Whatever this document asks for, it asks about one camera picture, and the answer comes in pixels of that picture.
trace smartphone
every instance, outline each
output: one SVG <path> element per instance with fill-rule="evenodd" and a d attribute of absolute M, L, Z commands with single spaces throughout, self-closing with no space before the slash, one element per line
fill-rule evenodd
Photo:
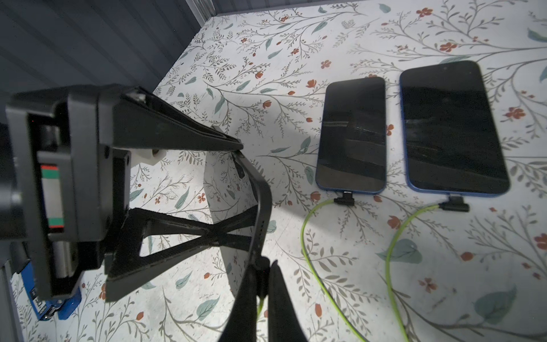
<path fill-rule="evenodd" d="M 460 61 L 400 77 L 406 176 L 417 191 L 497 196 L 510 181 L 479 65 Z"/>
<path fill-rule="evenodd" d="M 331 83 L 325 91 L 317 185 L 376 194 L 386 186 L 386 84 L 381 77 Z"/>

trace gray wall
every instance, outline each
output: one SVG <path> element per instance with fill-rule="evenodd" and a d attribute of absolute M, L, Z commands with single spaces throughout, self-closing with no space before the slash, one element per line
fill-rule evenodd
<path fill-rule="evenodd" d="M 0 0 L 0 121 L 16 92 L 153 90 L 199 29 L 185 0 Z"/>
<path fill-rule="evenodd" d="M 324 1 L 325 0 L 213 0 L 213 4 L 217 13 L 221 14 Z"/>

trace red flower print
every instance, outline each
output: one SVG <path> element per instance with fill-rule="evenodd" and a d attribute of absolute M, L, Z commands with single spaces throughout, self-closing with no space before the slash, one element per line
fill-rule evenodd
<path fill-rule="evenodd" d="M 471 259 L 473 259 L 473 253 L 465 252 L 462 255 L 460 255 L 459 257 L 462 258 L 463 261 L 470 261 Z"/>
<path fill-rule="evenodd" d="M 538 248 L 540 250 L 547 251 L 547 234 L 546 233 L 541 234 L 541 236 L 534 237 L 534 241 L 539 242 Z"/>
<path fill-rule="evenodd" d="M 106 299 L 106 284 L 103 284 L 103 286 L 101 286 L 101 293 L 99 294 L 99 299 L 102 299 L 102 300 Z"/>
<path fill-rule="evenodd" d="M 513 119 L 518 120 L 522 118 L 526 115 L 526 113 L 521 108 L 509 107 L 509 113 L 505 113 L 504 115 L 508 117 L 511 121 L 513 121 Z"/>
<path fill-rule="evenodd" d="M 431 278 L 424 278 L 425 282 L 418 280 L 418 283 L 420 283 L 421 286 L 426 287 L 426 292 L 431 293 L 431 290 L 437 289 L 437 284 L 434 284 L 431 282 Z"/>
<path fill-rule="evenodd" d="M 315 314 L 319 318 L 321 318 L 321 316 L 323 315 L 323 309 L 321 309 L 321 304 L 316 304 L 315 305 Z"/>
<path fill-rule="evenodd" d="M 392 229 L 399 229 L 399 227 L 401 227 L 401 220 L 399 220 L 397 216 L 389 215 L 389 217 L 391 217 L 391 219 L 387 221 L 387 224 L 389 224 Z"/>
<path fill-rule="evenodd" d="M 446 44 L 441 45 L 440 50 L 450 52 L 450 51 L 452 51 L 452 49 L 456 49 L 457 47 L 458 47 L 458 44 L 446 43 Z"/>
<path fill-rule="evenodd" d="M 312 200 L 312 202 L 319 202 L 319 200 L 321 199 L 321 194 L 317 191 L 314 191 L 310 194 L 310 199 Z"/>
<path fill-rule="evenodd" d="M 432 12 L 433 12 L 433 10 L 431 8 L 427 8 L 427 7 L 425 7 L 422 10 L 417 10 L 416 11 L 416 13 L 420 15 L 420 18 L 423 18 L 426 15 L 431 15 Z"/>

